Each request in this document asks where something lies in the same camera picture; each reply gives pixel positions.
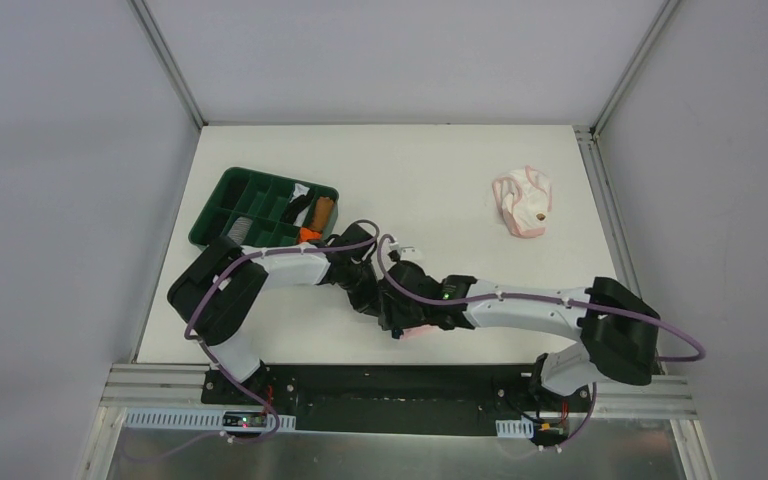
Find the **pink underwear navy trim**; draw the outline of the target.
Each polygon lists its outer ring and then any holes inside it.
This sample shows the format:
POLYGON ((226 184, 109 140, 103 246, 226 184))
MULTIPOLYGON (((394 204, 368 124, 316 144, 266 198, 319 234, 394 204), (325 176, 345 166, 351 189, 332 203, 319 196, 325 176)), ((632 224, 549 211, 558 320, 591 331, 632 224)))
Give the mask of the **pink underwear navy trim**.
POLYGON ((439 331, 439 328, 435 325, 422 325, 410 328, 394 328, 391 331, 391 337, 394 340, 406 340, 437 331, 439 331))

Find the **white underwear pink trim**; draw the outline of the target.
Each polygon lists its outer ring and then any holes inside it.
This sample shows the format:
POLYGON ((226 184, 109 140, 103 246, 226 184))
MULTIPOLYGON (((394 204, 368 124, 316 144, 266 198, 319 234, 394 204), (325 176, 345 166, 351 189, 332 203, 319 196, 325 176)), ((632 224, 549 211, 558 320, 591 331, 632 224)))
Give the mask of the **white underwear pink trim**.
POLYGON ((494 179, 491 189, 497 212, 512 236, 532 239, 546 233, 553 191, 545 173, 526 165, 494 179))

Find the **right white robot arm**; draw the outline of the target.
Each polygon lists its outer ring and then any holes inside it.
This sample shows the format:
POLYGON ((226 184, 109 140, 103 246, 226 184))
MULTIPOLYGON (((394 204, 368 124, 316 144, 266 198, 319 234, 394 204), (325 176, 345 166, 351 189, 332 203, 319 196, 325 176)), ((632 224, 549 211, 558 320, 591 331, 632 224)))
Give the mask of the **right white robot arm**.
POLYGON ((383 330, 511 328, 550 334, 570 346, 542 354, 527 386, 529 400, 555 408, 580 387, 605 379, 650 383, 656 360, 658 314, 617 280, 547 290, 506 286, 468 275, 436 280, 418 265, 398 261, 378 283, 383 330))

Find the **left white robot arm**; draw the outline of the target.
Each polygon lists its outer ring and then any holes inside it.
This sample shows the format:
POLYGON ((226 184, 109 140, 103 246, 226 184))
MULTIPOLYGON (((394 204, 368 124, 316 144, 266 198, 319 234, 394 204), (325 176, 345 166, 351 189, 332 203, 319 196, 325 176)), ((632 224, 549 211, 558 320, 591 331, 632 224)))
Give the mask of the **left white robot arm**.
POLYGON ((166 300, 185 323, 185 339, 229 376, 229 394, 253 404, 264 394, 267 367, 243 324, 248 314, 258 325, 369 322, 380 312, 372 266, 378 237, 369 220, 291 247, 241 246, 220 236, 172 283, 166 300))

